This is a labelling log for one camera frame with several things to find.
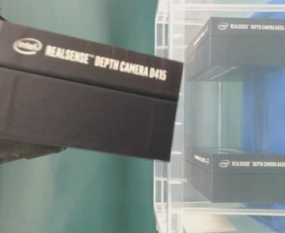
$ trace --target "display shelf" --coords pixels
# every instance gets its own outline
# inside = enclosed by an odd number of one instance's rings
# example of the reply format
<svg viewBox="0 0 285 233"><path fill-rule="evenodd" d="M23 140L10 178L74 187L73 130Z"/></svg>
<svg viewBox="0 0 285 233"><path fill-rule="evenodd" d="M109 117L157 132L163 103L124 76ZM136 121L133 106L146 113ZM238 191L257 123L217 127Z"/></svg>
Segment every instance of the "display shelf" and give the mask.
<svg viewBox="0 0 285 233"><path fill-rule="evenodd" d="M210 17L285 19L285 0L158 1L155 54L185 62L185 71L171 161L154 162L157 230L159 233L285 233L285 203L210 202L190 184L186 175L189 145L251 147L285 153L285 68L261 77L258 83L251 79L188 81L186 49Z"/></svg>

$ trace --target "teal background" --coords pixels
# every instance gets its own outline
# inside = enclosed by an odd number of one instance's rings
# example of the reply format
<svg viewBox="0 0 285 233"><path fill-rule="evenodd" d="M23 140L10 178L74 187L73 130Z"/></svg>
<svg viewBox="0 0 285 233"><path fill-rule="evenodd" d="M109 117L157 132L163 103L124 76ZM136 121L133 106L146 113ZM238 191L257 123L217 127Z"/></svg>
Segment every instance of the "teal background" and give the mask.
<svg viewBox="0 0 285 233"><path fill-rule="evenodd" d="M14 23L153 54L156 4L0 0L0 14ZM152 179L152 161L77 149L0 165L0 233L156 232Z"/></svg>

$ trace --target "acrylic display case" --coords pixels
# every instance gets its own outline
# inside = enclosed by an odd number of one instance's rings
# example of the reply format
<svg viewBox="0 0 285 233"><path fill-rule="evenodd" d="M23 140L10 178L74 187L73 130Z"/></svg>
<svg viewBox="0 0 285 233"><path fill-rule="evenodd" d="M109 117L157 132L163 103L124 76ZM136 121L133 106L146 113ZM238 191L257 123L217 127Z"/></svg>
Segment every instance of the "acrylic display case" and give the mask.
<svg viewBox="0 0 285 233"><path fill-rule="evenodd" d="M171 161L154 162L159 233L285 233L283 22L285 0L158 1L155 54L185 63ZM253 31L217 34L232 29Z"/></svg>

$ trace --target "box lid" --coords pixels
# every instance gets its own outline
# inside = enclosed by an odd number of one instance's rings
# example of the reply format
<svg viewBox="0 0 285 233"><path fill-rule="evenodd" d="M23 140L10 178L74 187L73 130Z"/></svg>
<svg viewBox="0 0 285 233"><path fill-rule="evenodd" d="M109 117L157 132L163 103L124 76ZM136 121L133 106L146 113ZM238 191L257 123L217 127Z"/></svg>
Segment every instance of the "box lid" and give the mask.
<svg viewBox="0 0 285 233"><path fill-rule="evenodd" d="M187 161L210 173L285 174L285 153L189 147Z"/></svg>
<svg viewBox="0 0 285 233"><path fill-rule="evenodd" d="M285 37L285 19L211 17L188 45L186 58L210 36Z"/></svg>

